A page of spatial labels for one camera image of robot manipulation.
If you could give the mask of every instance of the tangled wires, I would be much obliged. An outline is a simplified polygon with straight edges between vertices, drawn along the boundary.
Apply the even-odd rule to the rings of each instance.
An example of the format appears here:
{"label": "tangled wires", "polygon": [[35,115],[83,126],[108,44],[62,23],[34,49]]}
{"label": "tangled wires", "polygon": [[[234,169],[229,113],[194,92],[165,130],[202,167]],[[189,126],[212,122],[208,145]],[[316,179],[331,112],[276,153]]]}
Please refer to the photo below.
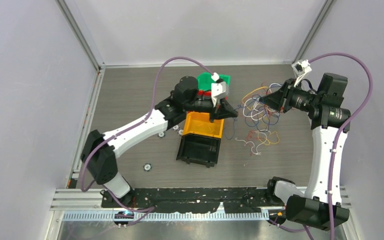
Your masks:
{"label": "tangled wires", "polygon": [[280,142],[279,135],[276,131],[270,131],[270,126],[276,125],[279,122],[280,113],[261,103],[259,100],[262,96],[270,94],[272,88],[280,86],[278,83],[272,83],[268,87],[262,86],[256,88],[245,95],[241,100],[241,104],[239,104],[235,110],[242,109],[245,124],[251,129],[255,128],[255,130],[250,130],[244,139],[238,139],[235,137],[238,118],[233,118],[233,133],[230,137],[225,135],[226,139],[231,140],[235,137],[236,141],[244,142],[244,146],[251,146],[251,155],[261,155],[259,151],[261,145],[268,146],[278,144]]}

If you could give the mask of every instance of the wood grain surface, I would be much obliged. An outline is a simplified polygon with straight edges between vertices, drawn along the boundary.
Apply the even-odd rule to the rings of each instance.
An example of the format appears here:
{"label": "wood grain surface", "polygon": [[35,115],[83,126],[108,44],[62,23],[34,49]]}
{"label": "wood grain surface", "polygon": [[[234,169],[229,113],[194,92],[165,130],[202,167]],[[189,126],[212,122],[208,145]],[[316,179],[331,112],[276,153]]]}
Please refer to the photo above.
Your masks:
{"label": "wood grain surface", "polygon": [[[212,66],[210,69],[231,76],[228,101],[234,107],[262,83],[268,86],[293,77],[290,65]],[[148,112],[157,71],[155,67],[107,69],[91,130],[98,129],[101,133],[113,130]],[[198,76],[202,72],[200,67],[194,66],[166,67],[158,80],[155,103],[168,97],[181,77]],[[270,126],[271,131],[278,132],[280,143],[260,146],[261,155],[251,154],[250,144],[244,146],[244,142],[235,140],[244,139],[250,130],[255,129],[245,124],[242,111],[235,123],[235,136],[227,140],[233,134],[232,123],[232,119],[225,121],[215,167],[176,161],[181,137],[170,130],[164,138],[150,137],[126,151],[117,160],[118,170],[136,188],[263,187],[273,176],[290,179],[298,186],[307,186],[313,140],[304,112],[291,110],[282,114],[278,124]],[[149,172],[143,169],[146,163],[152,164]],[[87,184],[92,180],[89,173],[85,180]]]}

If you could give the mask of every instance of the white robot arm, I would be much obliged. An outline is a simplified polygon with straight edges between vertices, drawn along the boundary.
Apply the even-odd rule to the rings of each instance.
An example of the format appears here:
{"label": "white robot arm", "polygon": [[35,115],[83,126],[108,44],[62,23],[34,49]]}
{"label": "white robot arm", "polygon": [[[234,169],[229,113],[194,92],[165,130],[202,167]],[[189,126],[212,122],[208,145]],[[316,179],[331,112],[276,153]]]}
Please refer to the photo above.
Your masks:
{"label": "white robot arm", "polygon": [[[84,145],[81,160],[99,185],[104,185],[117,197],[122,198],[132,190],[117,168],[116,159],[134,145],[155,134],[171,129],[186,119],[187,112],[209,113],[209,121],[235,118],[238,112],[227,102],[229,86],[214,73],[211,84],[211,98],[198,96],[198,80],[192,76],[182,77],[171,91],[170,96],[155,105],[151,112],[115,130],[89,133]],[[88,156],[104,143],[93,156]]]}
{"label": "white robot arm", "polygon": [[294,182],[273,177],[267,183],[266,198],[273,204],[283,202],[288,220],[327,231],[330,229],[327,190],[332,151],[336,151],[331,191],[335,226],[346,222],[349,217],[349,211],[341,207],[339,188],[341,157],[349,125],[340,133],[337,148],[332,149],[339,127],[351,116],[348,109],[341,108],[348,79],[325,73],[315,92],[303,90],[301,84],[295,86],[298,79],[286,80],[278,91],[263,96],[260,102],[281,113],[291,108],[308,113],[313,137],[310,180],[305,193],[302,193]]}

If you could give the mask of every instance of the purple cable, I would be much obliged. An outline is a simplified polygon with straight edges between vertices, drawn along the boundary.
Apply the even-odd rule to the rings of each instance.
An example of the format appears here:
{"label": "purple cable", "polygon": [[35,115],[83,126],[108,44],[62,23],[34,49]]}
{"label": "purple cable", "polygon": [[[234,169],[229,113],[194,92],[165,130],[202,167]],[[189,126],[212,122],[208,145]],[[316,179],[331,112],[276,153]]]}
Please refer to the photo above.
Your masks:
{"label": "purple cable", "polygon": [[310,240],[314,240],[314,237],[311,235],[310,229],[306,225],[303,225],[303,226]]}
{"label": "purple cable", "polygon": [[[311,64],[312,62],[314,62],[316,60],[319,60],[319,59],[322,59],[325,57],[329,57],[329,56],[343,56],[343,57],[346,57],[346,58],[349,58],[349,59],[356,61],[364,69],[365,73],[367,74],[367,78],[368,78],[368,92],[367,92],[367,95],[366,95],[364,101],[357,108],[357,110],[355,110],[355,112],[339,127],[339,129],[335,135],[332,149],[336,149],[337,145],[338,145],[339,136],[341,135],[345,126],[347,124],[349,124],[351,122],[351,120],[353,120],[357,116],[357,114],[360,113],[360,111],[366,106],[367,102],[369,101],[370,96],[372,95],[372,90],[373,90],[373,79],[372,79],[372,74],[369,71],[369,68],[360,59],[358,59],[357,57],[355,57],[351,54],[342,53],[342,52],[326,53],[326,54],[320,55],[318,57],[315,57],[313,59],[310,59],[310,60],[308,60],[308,62]],[[334,151],[332,151],[332,154],[330,155],[329,179],[327,182],[327,191],[328,191],[327,192],[327,201],[328,201],[328,206],[329,206],[330,240],[335,239],[334,207],[332,204],[332,194],[331,194],[335,155],[336,155],[336,153]]]}
{"label": "purple cable", "polygon": [[126,227],[130,227],[130,226],[133,226],[133,225],[139,223],[142,219],[144,219],[144,217],[146,217],[148,214],[150,214],[153,210],[154,210],[154,207],[152,207],[152,209],[149,210],[148,212],[146,212],[143,216],[139,217],[138,220],[132,221],[129,224],[127,224]]}
{"label": "purple cable", "polygon": [[103,187],[108,191],[108,193],[111,195],[112,199],[114,199],[114,201],[115,201],[118,205],[120,205],[120,207],[122,207],[122,208],[124,208],[124,209],[126,209],[126,210],[129,210],[130,212],[134,212],[134,213],[146,213],[146,212],[148,212],[148,211],[152,211],[152,210],[154,210],[154,207],[153,207],[153,206],[148,207],[148,208],[146,208],[146,209],[138,209],[138,210],[129,208],[129,207],[125,206],[123,203],[121,203],[121,202],[119,201],[119,199],[114,195],[114,193],[113,193],[112,191],[110,191],[105,185],[104,185]]}
{"label": "purple cable", "polygon": [[[278,223],[276,223],[276,220],[278,219],[278,217],[276,217],[276,219],[273,221],[271,219],[269,219],[268,221],[274,225],[278,225]],[[290,232],[290,233],[301,233],[301,232],[304,232],[306,229],[292,229],[292,228],[289,228],[289,227],[286,227],[286,226],[282,226],[282,225],[279,225],[279,228],[282,229],[282,230],[285,230],[287,232]]]}

